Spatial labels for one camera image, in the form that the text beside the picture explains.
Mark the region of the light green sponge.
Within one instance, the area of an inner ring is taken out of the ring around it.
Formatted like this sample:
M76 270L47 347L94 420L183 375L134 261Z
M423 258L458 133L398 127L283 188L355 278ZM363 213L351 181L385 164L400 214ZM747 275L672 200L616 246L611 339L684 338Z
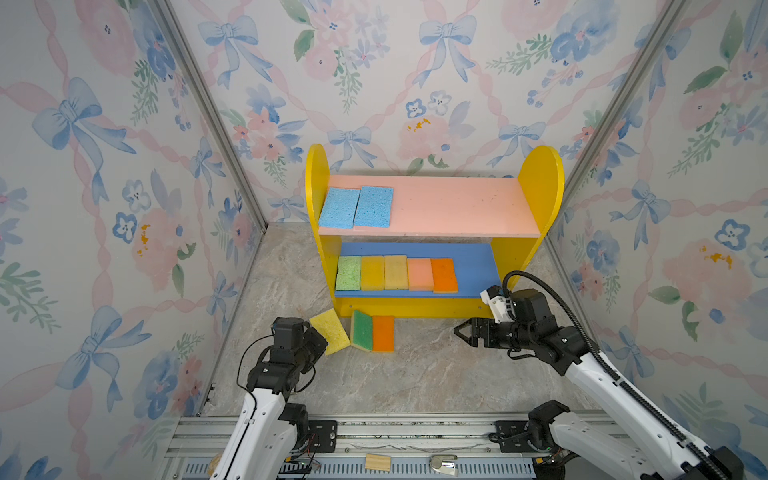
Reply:
M361 256L341 256L338 259L335 281L336 291L361 290Z

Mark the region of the pink salmon sponge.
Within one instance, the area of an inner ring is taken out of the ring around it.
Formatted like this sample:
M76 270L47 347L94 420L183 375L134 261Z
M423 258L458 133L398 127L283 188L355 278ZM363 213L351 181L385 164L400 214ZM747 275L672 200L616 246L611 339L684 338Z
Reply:
M434 278L432 262L426 258L408 258L408 288L411 292L432 292Z

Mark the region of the bright yellow sponge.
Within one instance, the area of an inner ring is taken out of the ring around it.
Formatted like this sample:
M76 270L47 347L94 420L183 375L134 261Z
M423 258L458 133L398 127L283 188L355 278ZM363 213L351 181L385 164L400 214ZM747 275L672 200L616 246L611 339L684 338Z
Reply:
M385 259L383 256L363 256L361 258L360 290L364 292L382 291L385 287Z

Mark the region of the pale yellow sponge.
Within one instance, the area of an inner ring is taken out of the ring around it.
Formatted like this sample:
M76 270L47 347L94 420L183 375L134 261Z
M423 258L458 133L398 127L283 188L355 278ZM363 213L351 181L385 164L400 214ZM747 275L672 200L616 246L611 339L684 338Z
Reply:
M388 255L384 257L384 289L408 290L408 259L405 255Z

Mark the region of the blue sponge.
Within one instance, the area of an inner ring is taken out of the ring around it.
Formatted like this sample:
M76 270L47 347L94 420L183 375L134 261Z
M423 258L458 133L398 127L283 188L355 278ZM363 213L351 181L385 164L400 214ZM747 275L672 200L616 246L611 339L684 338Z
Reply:
M330 188L323 204L319 226L330 229L352 229L359 195L359 189Z
M394 189L389 187L363 186L360 190L354 225L366 228L388 228Z

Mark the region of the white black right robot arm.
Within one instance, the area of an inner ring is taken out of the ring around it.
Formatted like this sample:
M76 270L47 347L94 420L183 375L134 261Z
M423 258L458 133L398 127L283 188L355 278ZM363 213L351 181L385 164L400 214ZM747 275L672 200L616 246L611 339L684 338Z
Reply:
M493 286L480 297L492 316L466 320L455 327L456 336L472 347L504 350L512 360L549 365L598 403L632 441L615 439L551 400L529 412L522 432L497 431L493 442L574 454L616 479L743 478L745 467L732 450L708 445L656 407L609 363L578 322L557 323L543 293Z

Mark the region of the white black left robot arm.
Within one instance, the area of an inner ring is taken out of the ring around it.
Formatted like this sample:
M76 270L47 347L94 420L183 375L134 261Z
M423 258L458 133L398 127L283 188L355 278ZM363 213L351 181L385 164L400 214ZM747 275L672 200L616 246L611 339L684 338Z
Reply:
M328 346L311 324L278 317L241 387L245 391L234 431L213 479L276 479L285 460L309 444L309 419L303 404L291 403L300 377L315 371Z

